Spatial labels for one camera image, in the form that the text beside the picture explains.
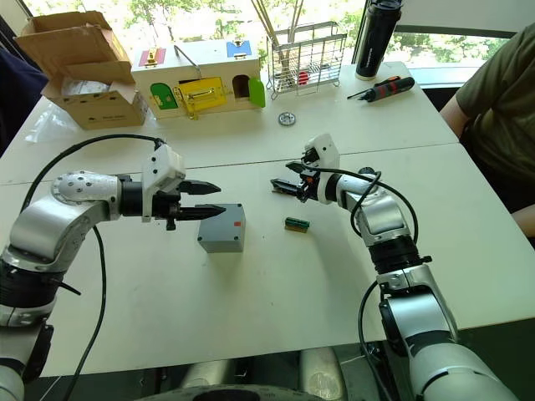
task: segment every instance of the robotic arm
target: robotic arm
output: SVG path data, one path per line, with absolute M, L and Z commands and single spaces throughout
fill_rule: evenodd
M 182 158 L 160 145 L 144 164 L 141 182 L 129 176 L 75 171 L 58 177 L 50 193 L 24 209 L 13 224 L 0 257 L 0 399 L 23 399 L 23 381 L 41 373 L 54 332 L 46 324 L 56 291 L 87 232 L 120 216 L 167 221 L 202 220 L 225 209 L 181 207 L 181 192 L 204 195 L 220 189 L 185 180 Z
M 310 140 L 301 163 L 287 167 L 301 177 L 300 185 L 272 180 L 273 188 L 302 202 L 337 202 L 352 211 L 370 186 L 367 180 L 315 169 L 339 168 L 339 153 L 330 135 Z M 359 172 L 370 179 L 375 172 Z M 374 186 L 360 200 L 356 225 L 368 247 L 384 295 L 379 304 L 383 327 L 392 348 L 410 360 L 416 399 L 425 401 L 512 401 L 516 397 L 471 350 L 456 343 L 457 329 L 444 297 L 420 257 L 395 199 Z

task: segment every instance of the black cable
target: black cable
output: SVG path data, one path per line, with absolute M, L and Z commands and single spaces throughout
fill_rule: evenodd
M 97 226 L 93 227 L 93 231 L 97 237 L 97 242 L 99 243 L 100 270 L 102 273 L 102 297 L 100 298 L 99 320 L 97 321 L 97 325 L 94 327 L 93 335 L 91 336 L 91 339 L 89 340 L 89 343 L 85 348 L 84 354 L 82 355 L 82 358 L 78 363 L 78 367 L 76 368 L 76 372 L 74 372 L 74 376 L 70 381 L 67 391 L 65 392 L 64 401 L 67 401 L 70 398 L 74 386 L 76 385 L 76 382 L 78 382 L 78 378 L 80 376 L 80 372 L 82 372 L 82 368 L 84 367 L 85 360 L 89 356 L 89 352 L 91 352 L 91 348 L 93 347 L 94 341 L 99 335 L 100 326 L 102 326 L 102 321 L 104 319 L 104 311 L 106 309 L 106 260 L 104 258 L 104 243 L 102 242 L 102 236 L 100 236 L 99 229 L 97 228 Z
M 386 397 L 387 401 L 394 401 L 392 399 L 392 396 L 390 395 L 390 392 L 386 388 L 385 382 L 383 382 L 383 379 L 380 377 L 379 372 L 377 371 L 377 367 L 374 365 L 373 361 L 371 360 L 372 356 L 369 353 L 368 348 L 366 347 L 366 341 L 364 340 L 364 329 L 362 327 L 364 307 L 366 306 L 366 302 L 368 301 L 369 295 L 376 287 L 377 287 L 377 282 L 372 282 L 371 285 L 366 290 L 366 292 L 364 293 L 364 295 L 362 296 L 362 301 L 360 302 L 359 317 L 357 320 L 357 330 L 359 332 L 359 343 L 360 343 L 360 347 L 362 348 L 362 352 L 364 353 L 364 356 L 366 358 L 366 362 L 368 363 L 369 368 L 371 369 L 371 373 L 374 375 L 375 381 L 379 385 L 380 391 L 383 392 L 383 395 Z
M 20 210 L 21 213 L 24 209 L 26 209 L 30 205 L 30 201 L 32 200 L 33 194 L 35 193 L 35 190 L 37 189 L 37 186 L 39 185 L 41 180 L 61 159 L 73 154 L 77 150 L 82 149 L 86 145 L 94 144 L 95 142 L 100 142 L 101 140 L 114 140 L 117 138 L 149 140 L 151 142 L 154 142 L 155 148 L 158 148 L 160 147 L 160 145 L 165 143 L 165 141 L 160 138 L 153 138 L 151 136 L 146 136 L 146 135 L 112 134 L 112 135 L 97 136 L 96 138 L 91 138 L 90 140 L 85 140 L 83 142 L 79 142 L 76 145 L 72 145 L 70 148 L 64 150 L 59 155 L 57 155 L 52 160 L 50 160 L 50 162 L 44 166 L 44 168 L 39 172 L 39 174 L 37 174 L 37 176 L 35 177 L 35 180 L 33 180 L 33 183 L 30 185 L 28 189 L 28 193 L 26 194 L 26 197 L 24 198 L 23 207 Z
M 379 181 L 379 178 L 381 178 L 381 172 L 376 171 L 375 172 L 375 178 L 371 181 L 371 183 L 368 185 L 368 188 L 364 191 L 364 193 L 360 196 L 359 200 L 357 200 L 357 203 L 355 204 L 353 210 L 351 211 L 351 217 L 349 218 L 351 222 L 351 228 L 353 228 L 353 231 L 357 236 L 362 236 L 360 234 L 359 228 L 357 228 L 355 224 L 355 217 L 357 215 L 357 210 L 362 206 L 362 202 L 366 199 L 366 196 L 369 195 L 369 193 L 374 189 L 375 184 L 377 184 L 377 181 Z
M 301 165 L 305 169 L 308 169 L 308 170 L 311 170 L 311 171 L 319 171 L 321 173 L 333 173 L 333 174 L 342 174 L 342 175 L 346 174 L 346 175 L 349 175 L 351 177 L 359 178 L 361 180 L 368 181 L 368 182 L 372 182 L 374 180 L 374 178 L 369 178 L 366 175 L 353 173 L 351 171 L 340 170 L 340 169 L 321 169 L 319 167 L 312 167 L 310 165 L 305 165 L 304 163 L 302 163 Z M 418 234 L 419 234 L 418 217 L 416 217 L 416 212 L 415 212 L 414 208 L 412 207 L 412 205 L 410 204 L 409 200 L 407 198 L 405 198 L 396 188 L 394 188 L 394 187 L 392 187 L 390 185 L 387 185 L 384 182 L 378 181 L 375 184 L 377 186 L 381 186 L 381 187 L 385 188 L 386 190 L 389 190 L 394 195 L 396 195 L 398 198 L 400 198 L 403 203 L 405 203 L 405 205 L 407 206 L 407 209 L 409 209 L 410 216 L 412 218 L 412 224 L 414 226 L 413 241 L 415 243 L 417 243 L 418 242 Z

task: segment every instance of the metal washer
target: metal washer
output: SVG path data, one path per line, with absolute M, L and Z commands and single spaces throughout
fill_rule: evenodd
M 289 127 L 291 125 L 295 124 L 295 114 L 290 113 L 289 111 L 285 111 L 284 113 L 281 113 L 278 115 L 278 123 L 280 125 L 284 125 L 285 127 Z

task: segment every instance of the white table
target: white table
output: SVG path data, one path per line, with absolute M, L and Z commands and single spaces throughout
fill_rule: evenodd
M 303 144 L 289 146 L 298 155 Z M 460 328 L 535 316 L 535 252 L 460 145 L 346 155 L 341 167 L 372 166 L 412 202 L 421 255 Z M 186 205 L 240 202 L 247 218 L 242 254 L 207 255 L 196 244 L 198 222 L 102 223 L 108 262 L 108 306 L 85 373 L 152 368 L 356 342 L 356 313 L 374 280 L 369 253 L 349 213 L 270 192 L 269 179 L 296 179 L 283 162 L 190 170 L 219 194 Z M 0 226 L 10 227 L 28 185 L 0 186 Z M 47 190 L 43 184 L 40 193 Z M 283 229 L 294 216 L 307 234 Z M 0 231 L 0 243 L 8 231 Z M 88 234 L 65 277 L 82 297 L 59 291 L 56 330 L 43 374 L 74 371 L 99 310 L 96 241 Z M 364 317 L 366 338 L 384 339 L 375 293 Z
M 410 74 L 402 63 L 383 63 L 377 82 L 393 75 Z M 321 86 L 317 94 L 282 94 L 273 102 L 268 99 L 265 109 L 204 114 L 197 121 L 186 117 L 148 117 L 142 127 L 92 131 L 74 127 L 72 120 L 70 126 L 74 130 L 58 125 L 57 119 L 46 119 L 40 125 L 40 141 L 27 142 L 25 137 L 32 134 L 36 121 L 50 107 L 46 99 L 41 99 L 0 159 L 0 185 L 30 182 L 67 147 L 112 133 L 163 137 L 186 157 L 188 168 L 291 159 L 298 156 L 296 150 L 300 151 L 310 138 L 326 132 L 333 136 L 342 154 L 457 142 L 418 85 L 409 92 L 372 104 L 346 99 L 374 82 L 357 80 L 354 66 L 344 66 L 339 88 L 328 84 Z M 293 127 L 278 123 L 278 115 L 283 111 L 295 113 L 297 123 Z M 102 173 L 139 172 L 149 148 L 148 143 L 137 140 L 94 144 L 63 160 L 47 179 L 81 165 Z

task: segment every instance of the wire dish rack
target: wire dish rack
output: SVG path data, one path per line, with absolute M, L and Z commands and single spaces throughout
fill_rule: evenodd
M 335 22 L 315 23 L 276 31 L 279 45 L 267 39 L 267 88 L 271 99 L 279 94 L 295 91 L 297 94 L 318 92 L 319 85 L 339 85 L 345 39 Z

